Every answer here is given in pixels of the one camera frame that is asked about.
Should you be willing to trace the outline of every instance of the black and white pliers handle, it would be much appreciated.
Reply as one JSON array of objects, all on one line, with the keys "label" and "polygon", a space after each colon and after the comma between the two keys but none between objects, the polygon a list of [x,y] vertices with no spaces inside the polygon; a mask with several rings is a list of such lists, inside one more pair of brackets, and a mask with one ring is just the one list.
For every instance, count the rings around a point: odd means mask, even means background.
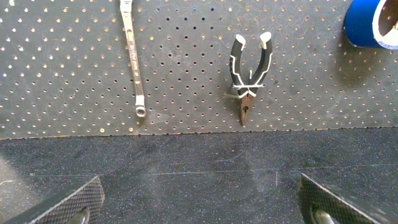
[{"label": "black and white pliers handle", "polygon": [[261,40],[261,59],[257,70],[252,75],[250,70],[249,80],[243,78],[241,75],[241,54],[246,43],[246,40],[241,35],[236,35],[234,44],[231,50],[231,58],[229,59],[229,71],[231,72],[233,86],[238,89],[238,96],[242,98],[247,94],[255,97],[259,87],[263,87],[262,81],[267,75],[268,69],[271,65],[272,57],[272,43],[271,33],[265,32],[260,35]]}]

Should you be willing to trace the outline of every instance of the gray perforated board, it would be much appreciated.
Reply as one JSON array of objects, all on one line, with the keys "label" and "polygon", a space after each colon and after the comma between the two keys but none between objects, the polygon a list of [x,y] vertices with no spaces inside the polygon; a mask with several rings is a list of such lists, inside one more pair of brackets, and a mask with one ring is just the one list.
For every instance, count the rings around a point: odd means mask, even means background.
[{"label": "gray perforated board", "polygon": [[[351,46],[343,32],[349,5],[134,1],[148,110],[137,119],[119,1],[1,1],[0,138],[397,125],[398,53]],[[272,66],[243,128],[231,44],[235,34],[246,38],[248,74],[265,31]]]}]

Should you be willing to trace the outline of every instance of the silver combination wrench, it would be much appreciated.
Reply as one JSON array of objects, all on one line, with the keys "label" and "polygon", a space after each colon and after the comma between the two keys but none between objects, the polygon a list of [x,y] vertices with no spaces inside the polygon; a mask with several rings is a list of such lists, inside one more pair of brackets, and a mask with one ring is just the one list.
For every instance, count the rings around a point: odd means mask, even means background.
[{"label": "silver combination wrench", "polygon": [[139,73],[136,40],[134,40],[134,32],[132,29],[131,17],[132,0],[120,0],[120,11],[122,12],[124,30],[126,31],[127,46],[129,47],[132,79],[136,87],[136,114],[143,118],[147,114],[145,109],[145,96],[142,89],[141,74]]}]

